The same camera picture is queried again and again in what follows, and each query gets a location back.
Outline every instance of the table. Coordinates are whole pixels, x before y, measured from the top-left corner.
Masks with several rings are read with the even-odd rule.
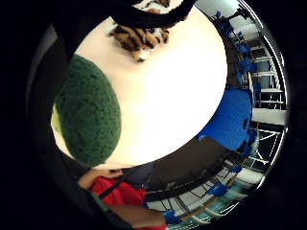
[[[173,0],[171,7],[179,2]],[[76,53],[104,71],[119,100],[121,136],[106,163],[97,167],[116,169],[154,161],[190,141],[220,103],[227,64],[222,39],[195,7],[170,29],[169,43],[142,63],[105,35],[111,22],[98,25]],[[59,136],[57,143],[69,155]]]

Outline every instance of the stuffed animal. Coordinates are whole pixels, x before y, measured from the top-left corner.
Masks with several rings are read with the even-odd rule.
[[[170,0],[150,1],[141,10],[151,13],[167,13]],[[122,48],[128,50],[133,58],[144,61],[158,44],[169,40],[168,28],[136,29],[113,23],[107,28],[106,34],[113,35]]]

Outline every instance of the chair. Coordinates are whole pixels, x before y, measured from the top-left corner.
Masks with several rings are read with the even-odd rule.
[[[210,137],[229,150],[237,150],[248,137],[252,100],[247,90],[225,90],[209,123],[196,135]]]
[[[222,21],[217,25],[217,28],[224,36],[230,36],[230,34],[233,32],[233,27],[231,26],[230,22],[228,20]]]
[[[242,157],[248,157],[250,156],[250,152],[251,152],[251,145],[249,145],[248,143],[245,145],[244,150],[241,153]]]
[[[208,191],[207,193],[209,195],[214,195],[217,197],[223,196],[227,190],[228,190],[228,186],[226,186],[225,184],[222,183],[217,183],[215,185],[213,185]]]
[[[250,48],[242,43],[238,43],[237,45],[237,49],[239,52],[243,53],[243,54],[249,54],[250,53]]]
[[[237,79],[240,84],[242,84],[242,78],[246,72],[257,72],[257,64],[252,62],[249,57],[245,57],[243,60],[238,62]]]

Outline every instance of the blue chair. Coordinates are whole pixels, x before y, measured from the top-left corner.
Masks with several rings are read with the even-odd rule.
[[[246,144],[243,152],[241,153],[242,157],[248,157],[250,156],[250,152],[251,152],[251,146],[249,144]]]
[[[257,136],[257,131],[255,129],[250,129],[249,130],[249,141],[251,143],[254,143],[256,140],[256,136]]]
[[[233,166],[229,171],[231,173],[239,173],[242,170],[242,166],[239,165],[235,165]]]
[[[249,59],[248,57],[239,61],[239,68],[240,68],[240,71],[243,72],[243,73],[246,73],[246,72],[255,73],[255,72],[257,72],[256,63],[252,62],[251,59]]]
[[[220,11],[217,11],[215,14],[214,14],[214,16],[213,17],[215,17],[215,18],[220,18],[221,17],[221,12]]]
[[[234,30],[229,21],[224,21],[224,22],[219,23],[217,25],[217,28],[224,36],[230,36],[230,34]]]
[[[237,36],[238,36],[240,39],[242,39],[242,38],[243,38],[242,32],[239,32],[239,33],[237,34]]]
[[[210,137],[229,150],[237,150],[248,138],[251,98],[247,90],[225,90],[213,118],[196,135],[198,140]]]
[[[207,191],[207,193],[209,195],[214,195],[214,196],[220,197],[220,196],[223,196],[227,192],[228,188],[229,188],[228,186],[225,186],[222,183],[217,183],[217,184],[213,185]]]
[[[250,48],[247,45],[238,43],[236,46],[239,52],[243,54],[250,54]]]

